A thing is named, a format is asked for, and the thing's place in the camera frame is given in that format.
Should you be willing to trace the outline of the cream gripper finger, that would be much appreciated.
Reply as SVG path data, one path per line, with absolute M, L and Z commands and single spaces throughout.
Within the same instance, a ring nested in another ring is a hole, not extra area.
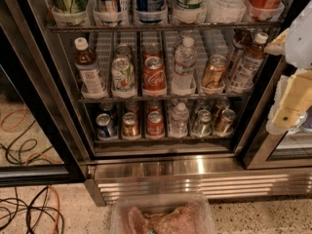
M 288 80 L 278 103 L 272 123 L 281 129 L 289 129 L 299 116 L 312 105 L 312 70 L 300 69 Z
M 279 56 L 285 53 L 285 44 L 289 30 L 285 29 L 273 41 L 268 43 L 264 48 L 264 52 L 268 55 Z

